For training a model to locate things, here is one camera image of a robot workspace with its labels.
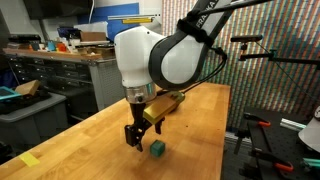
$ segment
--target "floor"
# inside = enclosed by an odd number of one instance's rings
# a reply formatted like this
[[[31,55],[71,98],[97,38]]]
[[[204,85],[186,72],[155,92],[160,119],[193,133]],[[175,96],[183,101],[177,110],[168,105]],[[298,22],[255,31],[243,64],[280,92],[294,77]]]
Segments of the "floor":
[[[239,169],[243,167],[243,164],[250,161],[248,152],[251,147],[249,143],[243,142],[241,144],[238,155],[235,155],[234,149],[236,146],[236,140],[231,138],[225,139],[225,152],[222,163],[222,180],[243,180],[245,177],[240,176]]]

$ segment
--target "green cube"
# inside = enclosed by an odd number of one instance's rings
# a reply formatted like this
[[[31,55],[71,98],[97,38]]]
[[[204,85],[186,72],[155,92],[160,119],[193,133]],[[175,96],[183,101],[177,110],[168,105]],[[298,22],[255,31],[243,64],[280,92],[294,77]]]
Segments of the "green cube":
[[[155,140],[150,146],[150,153],[153,156],[160,157],[165,149],[166,149],[165,143],[163,143],[159,140]]]

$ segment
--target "pegboard wall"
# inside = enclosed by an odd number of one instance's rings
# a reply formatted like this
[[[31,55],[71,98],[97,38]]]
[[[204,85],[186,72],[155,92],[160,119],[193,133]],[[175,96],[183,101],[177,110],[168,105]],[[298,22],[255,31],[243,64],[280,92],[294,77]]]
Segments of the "pegboard wall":
[[[184,18],[196,0],[163,0],[163,35],[171,35],[176,23]],[[245,106],[308,115],[320,102],[314,101],[279,69],[266,59],[238,61],[240,44],[231,43],[236,35],[262,34],[266,49],[276,49],[277,57],[314,59],[320,57],[320,1],[274,0],[235,10],[216,38],[214,45],[228,54],[226,67],[209,82],[232,87],[228,129],[236,129]],[[247,53],[264,53],[254,43]],[[200,78],[219,63],[214,52],[207,55]],[[314,65],[279,63],[280,66],[311,96],[320,99],[320,71]]]

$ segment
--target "metal cabinet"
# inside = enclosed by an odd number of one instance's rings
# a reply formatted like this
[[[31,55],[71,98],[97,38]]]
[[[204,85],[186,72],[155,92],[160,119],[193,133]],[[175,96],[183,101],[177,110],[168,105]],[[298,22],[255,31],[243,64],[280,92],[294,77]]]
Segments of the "metal cabinet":
[[[49,92],[67,97],[68,114],[85,119],[124,98],[115,59],[79,60],[7,55],[20,84],[37,79]]]

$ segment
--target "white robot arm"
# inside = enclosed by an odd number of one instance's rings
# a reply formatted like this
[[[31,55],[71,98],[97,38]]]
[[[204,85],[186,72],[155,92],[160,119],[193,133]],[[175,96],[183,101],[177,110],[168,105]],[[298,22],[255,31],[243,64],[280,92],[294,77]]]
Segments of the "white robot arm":
[[[116,35],[118,68],[134,117],[134,124],[125,127],[129,145],[142,151],[141,138],[151,126],[142,115],[145,103],[156,97],[155,84],[166,90],[181,90],[194,84],[208,50],[233,10],[270,0],[241,0],[230,5],[231,1],[199,0],[169,37],[143,26]]]

